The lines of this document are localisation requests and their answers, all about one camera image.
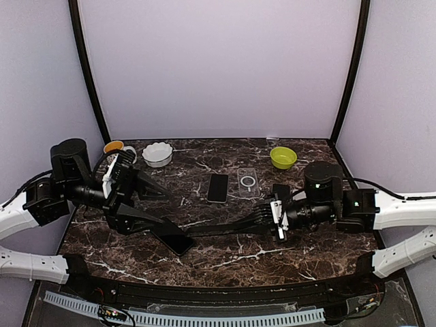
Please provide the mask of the clear magsafe phone case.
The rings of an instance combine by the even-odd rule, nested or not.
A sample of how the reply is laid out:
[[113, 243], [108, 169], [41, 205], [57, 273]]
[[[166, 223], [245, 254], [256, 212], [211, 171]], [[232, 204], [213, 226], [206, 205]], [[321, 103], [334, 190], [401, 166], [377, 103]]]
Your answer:
[[255, 168], [239, 168], [237, 170], [237, 179], [240, 197], [260, 197], [260, 188]]

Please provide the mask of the black phone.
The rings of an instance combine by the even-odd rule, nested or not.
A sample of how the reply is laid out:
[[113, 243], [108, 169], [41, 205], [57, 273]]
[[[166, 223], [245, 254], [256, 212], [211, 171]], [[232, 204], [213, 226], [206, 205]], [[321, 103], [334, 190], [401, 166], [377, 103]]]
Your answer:
[[228, 223], [219, 225], [193, 226], [186, 230], [189, 237], [223, 236], [228, 234], [244, 234], [255, 225], [253, 223]]
[[177, 225], [159, 225], [152, 228], [151, 233], [177, 256], [184, 255], [194, 246], [194, 240]]

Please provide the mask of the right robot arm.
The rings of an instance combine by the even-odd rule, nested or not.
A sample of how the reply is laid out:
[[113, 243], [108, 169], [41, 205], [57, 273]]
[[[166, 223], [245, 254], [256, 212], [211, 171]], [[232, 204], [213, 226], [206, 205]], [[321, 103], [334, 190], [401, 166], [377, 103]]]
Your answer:
[[333, 222], [347, 233], [364, 233], [395, 227], [421, 226], [422, 231], [385, 249], [358, 258], [356, 274], [348, 279], [348, 290], [363, 295], [374, 284], [396, 271], [435, 255], [435, 194], [389, 191], [368, 182], [368, 188], [344, 190], [341, 166], [314, 161], [304, 170], [305, 197], [295, 200], [274, 195], [244, 218], [237, 230], [243, 234], [273, 232], [279, 241], [290, 230]]

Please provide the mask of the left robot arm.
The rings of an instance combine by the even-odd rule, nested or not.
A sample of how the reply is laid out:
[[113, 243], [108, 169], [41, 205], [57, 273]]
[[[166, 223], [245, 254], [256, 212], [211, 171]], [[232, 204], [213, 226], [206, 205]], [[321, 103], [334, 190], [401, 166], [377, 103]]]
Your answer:
[[193, 244], [190, 237], [167, 218], [158, 218], [134, 206], [141, 200], [166, 200], [169, 192], [143, 171], [134, 168], [131, 151], [113, 150], [114, 160], [101, 180], [89, 161], [87, 144], [71, 138], [50, 150], [51, 170], [29, 179], [1, 205], [1, 238], [45, 226], [69, 214], [69, 204], [101, 210], [110, 229], [121, 235], [150, 231], [175, 255]]

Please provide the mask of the white scalloped bowl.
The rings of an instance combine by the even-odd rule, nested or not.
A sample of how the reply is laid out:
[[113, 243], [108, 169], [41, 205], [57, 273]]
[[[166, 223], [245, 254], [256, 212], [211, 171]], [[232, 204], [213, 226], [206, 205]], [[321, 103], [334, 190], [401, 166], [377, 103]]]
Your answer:
[[142, 150], [145, 163], [152, 168], [162, 168], [172, 161], [174, 149], [166, 142], [154, 142]]

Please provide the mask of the green bowl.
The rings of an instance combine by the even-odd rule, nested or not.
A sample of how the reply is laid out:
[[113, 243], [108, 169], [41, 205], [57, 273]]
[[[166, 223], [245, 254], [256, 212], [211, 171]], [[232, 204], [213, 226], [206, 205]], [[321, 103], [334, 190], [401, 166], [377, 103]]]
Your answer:
[[278, 146], [270, 151], [270, 160], [274, 167], [288, 170], [297, 162], [298, 157], [292, 149]]

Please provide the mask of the patterned mug yellow inside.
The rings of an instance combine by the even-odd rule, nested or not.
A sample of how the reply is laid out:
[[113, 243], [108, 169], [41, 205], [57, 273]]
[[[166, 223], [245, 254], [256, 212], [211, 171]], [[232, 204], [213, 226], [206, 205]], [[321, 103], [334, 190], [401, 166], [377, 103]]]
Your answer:
[[122, 150], [126, 151], [128, 153], [131, 153], [134, 156], [134, 163], [137, 161], [137, 152], [134, 147], [132, 146], [126, 146], [122, 141], [115, 140], [112, 142], [107, 143], [104, 146], [104, 153], [109, 153], [115, 150]]

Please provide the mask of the small circuit board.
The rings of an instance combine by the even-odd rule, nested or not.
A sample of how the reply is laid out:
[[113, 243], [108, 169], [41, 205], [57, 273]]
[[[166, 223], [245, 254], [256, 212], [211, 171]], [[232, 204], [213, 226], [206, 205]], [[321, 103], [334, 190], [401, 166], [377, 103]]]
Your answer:
[[127, 315], [118, 309], [112, 307], [99, 306], [97, 309], [97, 316], [104, 321], [109, 322], [125, 322], [127, 320]]

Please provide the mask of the black front table rail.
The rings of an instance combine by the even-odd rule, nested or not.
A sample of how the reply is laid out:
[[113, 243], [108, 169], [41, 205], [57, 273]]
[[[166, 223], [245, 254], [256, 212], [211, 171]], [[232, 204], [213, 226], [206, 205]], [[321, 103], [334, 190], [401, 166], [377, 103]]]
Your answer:
[[380, 299], [384, 281], [369, 275], [347, 275], [321, 281], [260, 287], [179, 287], [116, 281], [78, 275], [60, 287], [62, 292], [107, 305], [146, 307], [165, 305], [335, 305], [374, 294]]

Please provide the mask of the left black frame post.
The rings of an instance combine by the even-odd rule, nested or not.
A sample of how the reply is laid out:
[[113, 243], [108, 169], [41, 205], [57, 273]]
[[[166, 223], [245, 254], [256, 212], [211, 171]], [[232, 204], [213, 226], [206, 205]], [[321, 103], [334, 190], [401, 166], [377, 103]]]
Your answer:
[[109, 141], [111, 141], [110, 132], [104, 118], [104, 113], [98, 98], [93, 73], [91, 71], [91, 65], [89, 62], [87, 46], [85, 44], [85, 37], [80, 17], [79, 1], [69, 0], [68, 6], [74, 40], [76, 43], [76, 50], [82, 70], [82, 76], [84, 78], [85, 86], [87, 88], [87, 93], [93, 110], [93, 115], [95, 117], [102, 140], [104, 143], [109, 143]]

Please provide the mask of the black frame post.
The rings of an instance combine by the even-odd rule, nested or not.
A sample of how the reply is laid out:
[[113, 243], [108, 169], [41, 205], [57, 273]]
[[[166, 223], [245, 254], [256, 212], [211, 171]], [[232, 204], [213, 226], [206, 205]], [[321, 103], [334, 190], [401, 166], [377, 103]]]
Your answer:
[[345, 86], [341, 101], [339, 104], [339, 109], [337, 116], [332, 128], [332, 132], [329, 141], [332, 146], [336, 146], [343, 124], [345, 122], [345, 117], [347, 114], [347, 109], [349, 108], [349, 103], [352, 98], [352, 93], [354, 90], [354, 85], [356, 77], [358, 75], [358, 69], [360, 65], [360, 59], [362, 56], [362, 50], [364, 46], [365, 35], [367, 32], [367, 25], [369, 21], [369, 11], [371, 7], [370, 0], [362, 0], [360, 2], [360, 11], [358, 15], [358, 24], [356, 27], [356, 36], [354, 40], [354, 46], [352, 50], [352, 56], [350, 59], [349, 69], [347, 73], [347, 78], [345, 81]]
[[91, 71], [91, 65], [89, 62], [87, 46], [85, 44], [85, 37], [80, 17], [79, 1], [69, 0], [68, 6], [74, 40], [76, 43], [76, 50], [82, 70], [82, 76], [84, 78], [85, 86], [87, 88], [87, 93], [93, 110], [93, 115], [95, 117], [102, 140], [104, 143], [109, 143], [109, 141], [111, 141], [110, 132], [104, 118], [104, 113], [98, 98], [93, 73]]

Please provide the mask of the right black frame post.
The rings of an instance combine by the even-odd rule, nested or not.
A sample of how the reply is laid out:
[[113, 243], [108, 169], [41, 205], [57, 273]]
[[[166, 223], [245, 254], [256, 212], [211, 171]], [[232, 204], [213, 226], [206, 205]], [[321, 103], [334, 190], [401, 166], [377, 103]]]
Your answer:
[[347, 114], [347, 109], [349, 108], [349, 103], [352, 98], [352, 93], [354, 90], [354, 85], [356, 77], [358, 75], [358, 69], [360, 65], [360, 59], [362, 56], [362, 50], [364, 46], [365, 35], [367, 32], [367, 25], [369, 21], [369, 11], [371, 7], [370, 0], [362, 0], [360, 2], [360, 11], [358, 15], [358, 24], [356, 27], [356, 36], [354, 40], [354, 46], [352, 50], [352, 56], [350, 59], [349, 69], [347, 73], [347, 78], [345, 81], [345, 86], [341, 101], [339, 104], [339, 109], [337, 116], [332, 128], [332, 132], [329, 141], [332, 146], [336, 146], [343, 124], [345, 122], [345, 117]]

